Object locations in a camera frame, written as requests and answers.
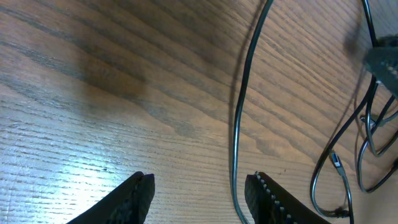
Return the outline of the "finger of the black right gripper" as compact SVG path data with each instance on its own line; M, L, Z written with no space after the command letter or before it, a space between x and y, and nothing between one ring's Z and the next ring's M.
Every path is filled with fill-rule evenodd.
M382 37L378 44L368 50L363 63L366 70L397 98L397 35Z

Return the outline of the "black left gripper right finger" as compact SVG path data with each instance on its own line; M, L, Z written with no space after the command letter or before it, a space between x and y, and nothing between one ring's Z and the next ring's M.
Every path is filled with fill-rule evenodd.
M245 200L258 224L330 224L263 172L247 175Z

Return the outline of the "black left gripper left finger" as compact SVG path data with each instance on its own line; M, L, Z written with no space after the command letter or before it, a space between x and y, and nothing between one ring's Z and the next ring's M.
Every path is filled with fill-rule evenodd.
M154 174L138 171L68 224L143 224L154 195Z

